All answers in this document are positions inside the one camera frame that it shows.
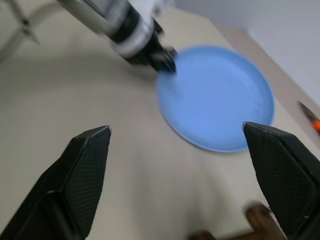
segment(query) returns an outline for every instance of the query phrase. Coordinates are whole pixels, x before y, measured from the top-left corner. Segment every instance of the blue plate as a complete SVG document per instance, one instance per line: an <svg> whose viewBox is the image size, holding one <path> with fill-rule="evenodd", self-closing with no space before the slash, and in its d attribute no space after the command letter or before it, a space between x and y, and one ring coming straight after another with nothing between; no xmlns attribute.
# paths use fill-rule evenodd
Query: blue plate
<svg viewBox="0 0 320 240"><path fill-rule="evenodd" d="M216 152L246 149L243 122L271 125L275 101L263 74L242 55L216 46L179 53L176 74L161 72L160 110L189 142Z"/></svg>

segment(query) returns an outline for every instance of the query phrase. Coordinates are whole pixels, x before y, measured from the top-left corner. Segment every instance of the orange knife handle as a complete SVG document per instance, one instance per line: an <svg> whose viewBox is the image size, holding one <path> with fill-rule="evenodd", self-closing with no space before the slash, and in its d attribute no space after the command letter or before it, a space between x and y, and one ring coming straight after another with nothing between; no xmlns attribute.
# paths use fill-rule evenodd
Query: orange knife handle
<svg viewBox="0 0 320 240"><path fill-rule="evenodd" d="M320 134L320 120L313 120L312 127Z"/></svg>

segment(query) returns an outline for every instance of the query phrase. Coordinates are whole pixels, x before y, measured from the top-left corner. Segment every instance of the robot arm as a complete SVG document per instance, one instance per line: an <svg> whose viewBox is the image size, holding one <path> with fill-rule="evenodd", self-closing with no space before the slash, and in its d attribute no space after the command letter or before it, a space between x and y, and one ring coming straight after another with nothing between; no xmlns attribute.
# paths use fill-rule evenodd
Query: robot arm
<svg viewBox="0 0 320 240"><path fill-rule="evenodd" d="M16 11L19 7L16 1L8 1L23 27L28 27L22 11ZM156 71L176 72L176 51L162 47L159 36L163 29L153 18L154 11L161 9L161 3L165 0L136 1L134 5L128 0L57 1L93 32L107 35L113 50L130 64L149 65Z"/></svg>

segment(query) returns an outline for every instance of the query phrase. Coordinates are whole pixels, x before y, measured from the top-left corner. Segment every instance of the wooden object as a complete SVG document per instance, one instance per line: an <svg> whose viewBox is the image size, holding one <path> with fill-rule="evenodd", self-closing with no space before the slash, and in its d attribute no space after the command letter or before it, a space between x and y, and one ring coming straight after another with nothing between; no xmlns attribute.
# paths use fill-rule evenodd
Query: wooden object
<svg viewBox="0 0 320 240"><path fill-rule="evenodd" d="M286 240L276 221L271 216L271 210L262 203L252 204L245 216L253 231L224 238L225 240ZM192 234L188 240L216 240L209 231L202 230Z"/></svg>

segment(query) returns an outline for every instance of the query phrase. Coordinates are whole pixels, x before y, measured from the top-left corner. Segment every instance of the table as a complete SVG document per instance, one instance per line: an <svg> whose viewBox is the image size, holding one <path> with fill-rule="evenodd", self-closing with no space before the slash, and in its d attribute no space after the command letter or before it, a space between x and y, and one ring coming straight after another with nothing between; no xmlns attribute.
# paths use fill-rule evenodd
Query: table
<svg viewBox="0 0 320 240"><path fill-rule="evenodd" d="M211 22L172 10L157 19L177 50L231 48ZM155 73L117 56L66 11L36 30L0 65L0 230L69 140L111 125L101 199L89 240L184 240L194 230L216 237L248 228L243 207L266 200L248 150L216 153L180 138L159 112ZM276 102L274 126L320 150Z"/></svg>

